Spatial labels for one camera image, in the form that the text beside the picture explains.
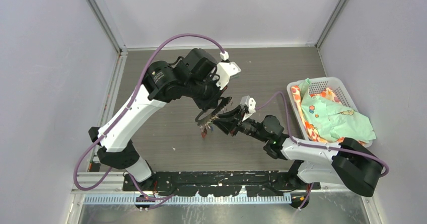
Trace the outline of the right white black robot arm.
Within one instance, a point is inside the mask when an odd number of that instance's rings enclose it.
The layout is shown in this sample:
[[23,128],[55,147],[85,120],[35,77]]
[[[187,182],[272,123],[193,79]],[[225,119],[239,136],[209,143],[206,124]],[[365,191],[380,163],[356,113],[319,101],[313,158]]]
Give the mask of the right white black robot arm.
[[273,115],[258,122],[245,118],[246,107],[215,117],[213,124],[222,132],[241,132],[263,142],[264,151],[273,159],[294,162],[287,176],[288,184],[300,189],[305,184],[323,182],[344,185],[364,197],[372,197],[386,165],[358,141],[346,137],[328,144],[293,138]]

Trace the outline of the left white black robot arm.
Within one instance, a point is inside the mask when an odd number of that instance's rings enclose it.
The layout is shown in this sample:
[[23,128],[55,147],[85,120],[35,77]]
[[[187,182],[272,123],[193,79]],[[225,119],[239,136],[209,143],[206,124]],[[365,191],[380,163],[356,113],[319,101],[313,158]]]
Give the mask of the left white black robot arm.
[[100,141],[100,162],[126,170],[133,175],[137,187],[150,190],[155,182],[153,171],[134,148],[131,137],[155,112],[181,97],[192,98],[202,113],[209,109],[220,111],[225,104],[222,93],[240,72],[234,62],[217,62],[200,48],[177,57],[174,63],[153,62],[119,112],[103,127],[90,129],[92,141]]

